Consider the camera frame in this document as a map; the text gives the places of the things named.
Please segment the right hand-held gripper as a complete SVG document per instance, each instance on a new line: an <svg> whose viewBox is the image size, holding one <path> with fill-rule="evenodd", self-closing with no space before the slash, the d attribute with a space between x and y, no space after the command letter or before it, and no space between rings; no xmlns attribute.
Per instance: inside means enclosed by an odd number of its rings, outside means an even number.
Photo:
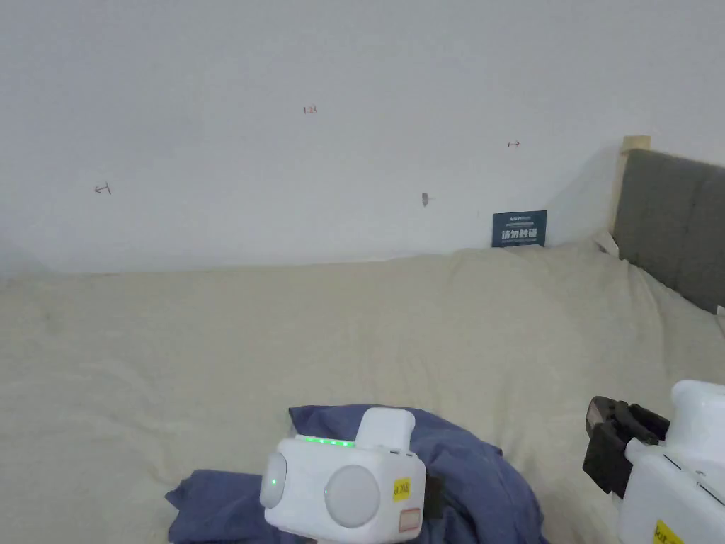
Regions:
<svg viewBox="0 0 725 544"><path fill-rule="evenodd" d="M669 421L639 404L594 396L583 471L622 499L619 542L723 543L724 386L682 380L671 397ZM602 424L612 431L594 431Z"/></svg>

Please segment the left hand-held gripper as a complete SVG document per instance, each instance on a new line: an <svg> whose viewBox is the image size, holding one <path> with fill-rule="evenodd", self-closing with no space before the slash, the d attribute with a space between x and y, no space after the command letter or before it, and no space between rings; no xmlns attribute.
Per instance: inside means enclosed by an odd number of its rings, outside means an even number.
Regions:
<svg viewBox="0 0 725 544"><path fill-rule="evenodd" d="M414 540L430 481L405 407L293 407L292 435L268 458L267 523L309 540Z"/></svg>

